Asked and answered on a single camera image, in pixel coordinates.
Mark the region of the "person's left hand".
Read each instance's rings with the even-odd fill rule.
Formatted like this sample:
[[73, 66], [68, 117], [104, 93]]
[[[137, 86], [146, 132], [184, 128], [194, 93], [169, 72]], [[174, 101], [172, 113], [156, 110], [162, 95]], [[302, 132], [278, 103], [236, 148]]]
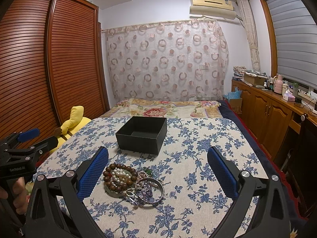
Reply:
[[13, 204], [16, 208], [16, 212], [19, 215], [25, 214], [28, 207], [27, 189], [25, 187], [25, 180], [23, 177], [17, 179], [17, 181], [12, 186], [13, 195], [15, 199]]

